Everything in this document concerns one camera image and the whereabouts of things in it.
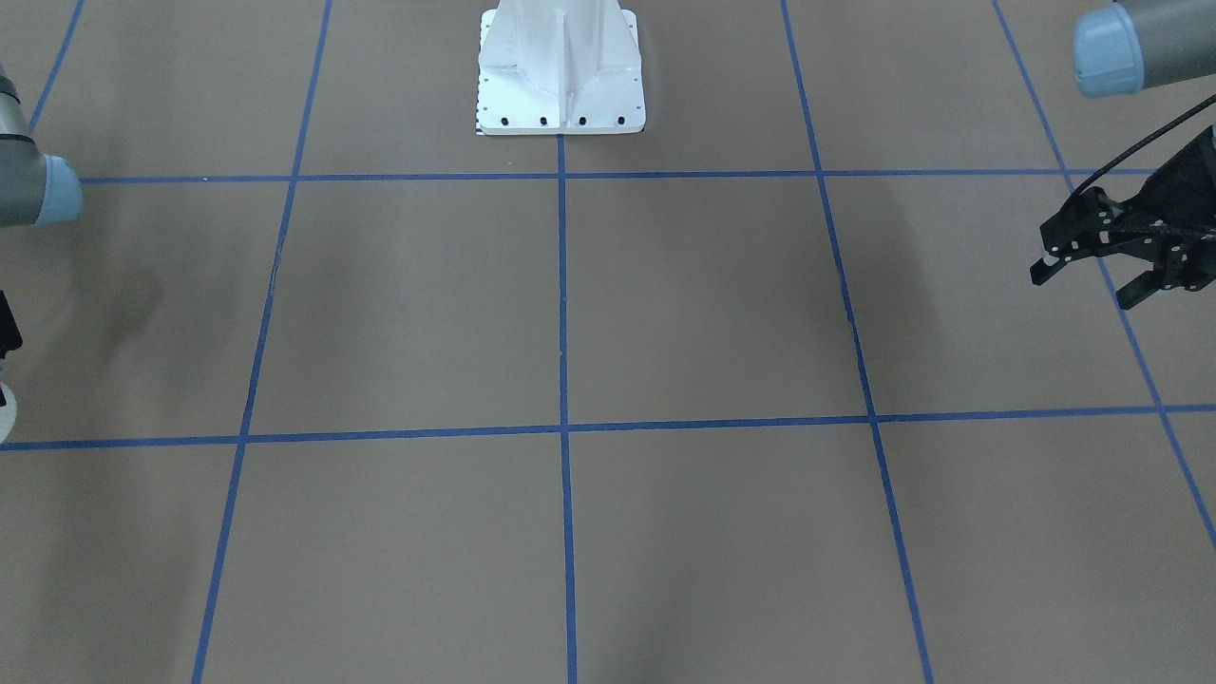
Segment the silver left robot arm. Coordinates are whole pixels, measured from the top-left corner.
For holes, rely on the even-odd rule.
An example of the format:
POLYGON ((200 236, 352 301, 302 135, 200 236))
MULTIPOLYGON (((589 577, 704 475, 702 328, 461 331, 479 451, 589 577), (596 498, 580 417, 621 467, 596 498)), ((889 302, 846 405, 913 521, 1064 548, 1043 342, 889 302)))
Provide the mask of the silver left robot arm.
MULTIPOLYGON (((1111 1, 1083 15, 1073 32, 1073 73, 1085 97, 1131 95, 1194 82, 1215 71, 1211 1, 1111 1)), ((1214 129, 1204 128, 1154 172, 1128 200, 1113 200, 1098 181, 1190 117, 1207 97, 1173 117, 1094 170, 1038 226, 1043 252, 1030 267, 1036 286, 1073 260, 1128 256, 1145 271, 1116 291, 1128 312, 1156 292, 1199 292, 1215 277, 1214 129)))

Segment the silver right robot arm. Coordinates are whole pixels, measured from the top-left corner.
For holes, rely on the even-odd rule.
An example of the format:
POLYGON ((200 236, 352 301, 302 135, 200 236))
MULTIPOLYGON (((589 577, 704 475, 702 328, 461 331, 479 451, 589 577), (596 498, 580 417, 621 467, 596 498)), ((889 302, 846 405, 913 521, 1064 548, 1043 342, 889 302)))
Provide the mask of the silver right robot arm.
POLYGON ((77 172, 67 159, 40 151, 15 83, 1 72, 1 226, 73 222, 83 207, 77 172))

